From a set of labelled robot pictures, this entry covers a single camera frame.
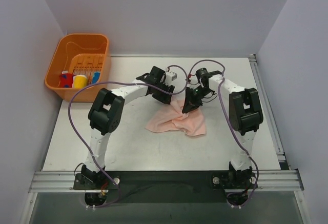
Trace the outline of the pink towel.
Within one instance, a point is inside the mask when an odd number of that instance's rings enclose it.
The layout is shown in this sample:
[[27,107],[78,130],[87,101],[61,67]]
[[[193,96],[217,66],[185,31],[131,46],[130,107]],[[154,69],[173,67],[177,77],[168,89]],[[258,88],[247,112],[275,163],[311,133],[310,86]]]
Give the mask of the pink towel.
[[174,99],[161,107],[146,124],[153,133],[182,131],[186,136],[195,137],[207,133],[205,117],[200,109],[182,113],[184,100]]

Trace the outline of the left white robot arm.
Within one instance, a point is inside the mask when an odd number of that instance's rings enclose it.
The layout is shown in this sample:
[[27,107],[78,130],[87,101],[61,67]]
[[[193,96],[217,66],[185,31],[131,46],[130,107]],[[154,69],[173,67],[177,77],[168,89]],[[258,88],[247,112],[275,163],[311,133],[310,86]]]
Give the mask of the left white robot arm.
[[90,142],[87,144],[89,153],[81,169],[81,176],[90,188],[98,189],[105,181],[108,141],[119,126],[124,106],[147,95],[163,104],[169,104],[175,89],[172,82],[176,78],[176,73],[154,66],[150,73],[135,78],[126,86],[99,90],[88,113],[91,127]]

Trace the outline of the green blue yellow towel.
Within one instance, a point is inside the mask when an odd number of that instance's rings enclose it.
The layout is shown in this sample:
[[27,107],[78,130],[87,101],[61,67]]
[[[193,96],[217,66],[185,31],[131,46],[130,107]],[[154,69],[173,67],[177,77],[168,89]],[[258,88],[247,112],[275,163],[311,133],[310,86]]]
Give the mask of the green blue yellow towel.
[[99,78],[100,78],[100,72],[94,72],[93,77],[92,77],[92,84],[97,83]]

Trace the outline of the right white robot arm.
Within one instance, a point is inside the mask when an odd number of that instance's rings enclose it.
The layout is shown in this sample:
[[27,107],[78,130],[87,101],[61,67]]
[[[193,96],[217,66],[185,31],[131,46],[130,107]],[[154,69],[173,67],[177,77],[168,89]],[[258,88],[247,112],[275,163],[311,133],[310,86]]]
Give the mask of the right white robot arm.
[[254,177],[251,151],[256,132],[263,122],[257,89],[241,87],[225,79],[221,71],[208,72],[206,68],[198,69],[190,79],[197,80],[197,83],[195,87],[186,88],[182,113],[201,107],[208,94],[217,94],[228,127],[237,143],[236,152],[229,161],[226,179],[221,182],[225,181],[233,188],[251,183]]

